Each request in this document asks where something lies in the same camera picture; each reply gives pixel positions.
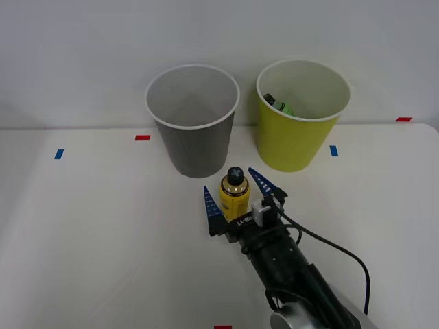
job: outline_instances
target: gray paper cup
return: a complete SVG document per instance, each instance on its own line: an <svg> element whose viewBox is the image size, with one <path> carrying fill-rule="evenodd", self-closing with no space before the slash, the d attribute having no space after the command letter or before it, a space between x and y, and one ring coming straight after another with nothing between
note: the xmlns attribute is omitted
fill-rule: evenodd
<svg viewBox="0 0 439 329"><path fill-rule="evenodd" d="M145 92L175 168L204 178L227 158L239 87L227 72L208 65L182 65L154 78Z"/></svg>

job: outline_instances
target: paper cup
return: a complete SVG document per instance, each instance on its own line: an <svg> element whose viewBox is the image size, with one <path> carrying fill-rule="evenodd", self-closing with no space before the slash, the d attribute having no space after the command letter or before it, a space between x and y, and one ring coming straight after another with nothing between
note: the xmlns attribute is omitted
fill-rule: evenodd
<svg viewBox="0 0 439 329"><path fill-rule="evenodd" d="M338 73L308 60L265 67L256 89L259 155L279 171L298 171L311 162L350 99L349 86ZM267 93L288 104L294 117L273 108L263 98Z"/></svg>
<svg viewBox="0 0 439 329"><path fill-rule="evenodd" d="M204 178L222 168L239 102L230 74L208 65L177 66L151 82L144 100L181 174Z"/></svg>

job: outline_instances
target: yellow paper cup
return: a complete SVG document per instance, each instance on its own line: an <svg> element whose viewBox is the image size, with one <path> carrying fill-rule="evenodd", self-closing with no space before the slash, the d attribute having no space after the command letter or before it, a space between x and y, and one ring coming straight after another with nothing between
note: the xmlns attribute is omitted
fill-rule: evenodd
<svg viewBox="0 0 439 329"><path fill-rule="evenodd" d="M288 172L309 165L351 96L343 77L309 60L281 60L265 67L256 89L259 155L273 169ZM267 103L267 93L290 106L294 117Z"/></svg>

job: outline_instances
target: green object in cup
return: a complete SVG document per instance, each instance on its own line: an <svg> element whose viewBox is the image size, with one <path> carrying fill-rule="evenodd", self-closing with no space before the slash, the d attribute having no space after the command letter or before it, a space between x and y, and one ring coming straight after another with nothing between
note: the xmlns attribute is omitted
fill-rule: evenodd
<svg viewBox="0 0 439 329"><path fill-rule="evenodd" d="M265 94L263 98L279 112L294 116L293 110L287 104L275 100L271 94Z"/></svg>

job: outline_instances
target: robotic arm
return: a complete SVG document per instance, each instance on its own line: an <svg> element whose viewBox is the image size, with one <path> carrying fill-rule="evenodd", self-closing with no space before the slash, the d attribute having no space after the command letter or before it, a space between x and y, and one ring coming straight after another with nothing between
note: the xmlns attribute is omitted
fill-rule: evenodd
<svg viewBox="0 0 439 329"><path fill-rule="evenodd" d="M272 329L360 329L375 328L368 318L354 316L336 297L317 267L309 264L281 221L287 194L249 168L263 194L252 203L252 211L230 223L204 187L204 201L211 236L225 234L238 242L265 286L273 310ZM274 299L281 301L277 306Z"/></svg>

